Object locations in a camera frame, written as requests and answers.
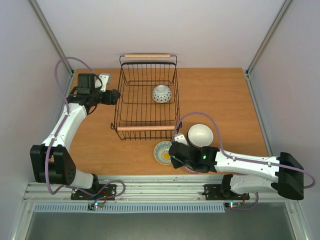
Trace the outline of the red patterned bowl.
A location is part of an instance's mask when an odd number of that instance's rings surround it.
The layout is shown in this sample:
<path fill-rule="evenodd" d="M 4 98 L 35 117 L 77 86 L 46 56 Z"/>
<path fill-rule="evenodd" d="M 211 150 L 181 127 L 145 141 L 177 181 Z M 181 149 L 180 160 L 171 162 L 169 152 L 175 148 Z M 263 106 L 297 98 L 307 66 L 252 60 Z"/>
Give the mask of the red patterned bowl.
<path fill-rule="evenodd" d="M 190 168 L 188 168 L 188 167 L 186 167 L 186 166 L 184 166 L 183 169 L 184 169 L 187 173 L 189 173 L 189 174 L 193 174 L 193 175 L 200 174 L 200 172 L 195 171 L 195 170 L 192 170 L 192 169 L 190 169 Z"/>

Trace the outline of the white bowl with brown diamonds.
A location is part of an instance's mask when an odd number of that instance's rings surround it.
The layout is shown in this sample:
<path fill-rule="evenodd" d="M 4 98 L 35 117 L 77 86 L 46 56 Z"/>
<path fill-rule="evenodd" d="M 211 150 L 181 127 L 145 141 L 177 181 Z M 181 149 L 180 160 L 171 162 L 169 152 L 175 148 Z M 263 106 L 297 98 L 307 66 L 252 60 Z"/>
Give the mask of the white bowl with brown diamonds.
<path fill-rule="evenodd" d="M 156 103 L 167 103 L 171 100 L 171 98 L 172 91 L 167 85 L 159 84 L 152 91 L 152 99 Z"/>

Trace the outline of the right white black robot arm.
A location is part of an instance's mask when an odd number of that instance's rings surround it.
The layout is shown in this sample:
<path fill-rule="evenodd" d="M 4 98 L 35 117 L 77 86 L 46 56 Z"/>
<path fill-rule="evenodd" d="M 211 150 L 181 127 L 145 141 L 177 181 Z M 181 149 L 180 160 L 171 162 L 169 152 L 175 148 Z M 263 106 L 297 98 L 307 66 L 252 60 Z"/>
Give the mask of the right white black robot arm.
<path fill-rule="evenodd" d="M 302 165 L 287 152 L 258 157 L 224 151 L 217 147 L 196 148 L 174 142 L 168 151 L 175 169 L 186 167 L 198 173 L 234 173 L 220 186 L 225 198 L 250 192 L 277 192 L 290 200 L 304 199 Z"/>

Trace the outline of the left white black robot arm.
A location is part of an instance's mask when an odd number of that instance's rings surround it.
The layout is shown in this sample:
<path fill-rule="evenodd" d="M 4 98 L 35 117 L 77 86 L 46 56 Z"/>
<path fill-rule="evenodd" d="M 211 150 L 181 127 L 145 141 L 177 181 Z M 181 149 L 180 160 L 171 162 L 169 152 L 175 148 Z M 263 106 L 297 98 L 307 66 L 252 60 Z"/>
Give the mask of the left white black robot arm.
<path fill-rule="evenodd" d="M 77 86 L 66 98 L 63 112 L 49 136 L 40 145 L 30 149 L 30 159 L 35 181 L 46 184 L 54 195 L 59 188 L 78 189 L 89 199 L 96 199 L 101 193 L 98 177 L 78 170 L 69 151 L 72 140 L 83 120 L 99 104 L 116 105 L 120 93 L 107 89 L 111 76 L 108 73 L 80 73 Z"/>

